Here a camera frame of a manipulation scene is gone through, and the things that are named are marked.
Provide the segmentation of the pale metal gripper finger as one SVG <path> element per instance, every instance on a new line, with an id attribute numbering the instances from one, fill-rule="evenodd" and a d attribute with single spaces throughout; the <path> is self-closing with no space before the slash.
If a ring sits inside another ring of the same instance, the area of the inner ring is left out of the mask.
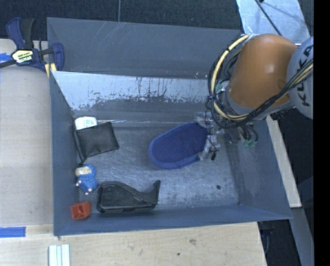
<path id="1" fill-rule="evenodd" d="M 217 135 L 209 135 L 205 141 L 203 150 L 199 153 L 200 160 L 215 160 L 218 151 L 220 150 L 220 143 Z"/>
<path id="2" fill-rule="evenodd" d="M 211 128 L 211 117 L 207 113 L 195 113 L 194 123 L 203 128 L 209 129 Z"/>

